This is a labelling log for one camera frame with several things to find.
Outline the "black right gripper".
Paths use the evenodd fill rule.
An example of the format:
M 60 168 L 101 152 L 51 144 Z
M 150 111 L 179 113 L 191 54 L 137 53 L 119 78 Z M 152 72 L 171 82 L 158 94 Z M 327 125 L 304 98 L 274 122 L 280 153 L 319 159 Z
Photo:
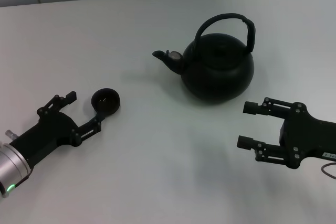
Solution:
M 281 146 L 238 137 L 237 147 L 254 150 L 256 161 L 285 163 L 292 169 L 299 168 L 308 157 L 335 161 L 335 123 L 314 118 L 305 104 L 266 97 L 261 105 L 246 101 L 243 113 L 285 118 L 280 131 Z

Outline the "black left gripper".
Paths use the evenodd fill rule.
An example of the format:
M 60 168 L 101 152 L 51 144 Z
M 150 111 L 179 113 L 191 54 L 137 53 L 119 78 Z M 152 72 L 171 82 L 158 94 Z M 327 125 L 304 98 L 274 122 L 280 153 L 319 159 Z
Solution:
M 104 113 L 97 113 L 89 122 L 78 127 L 73 119 L 60 112 L 76 99 L 75 91 L 71 91 L 65 97 L 55 95 L 45 106 L 37 110 L 38 123 L 10 143 L 30 168 L 34 168 L 58 147 L 62 145 L 77 147 L 101 131 L 102 121 L 106 118 Z

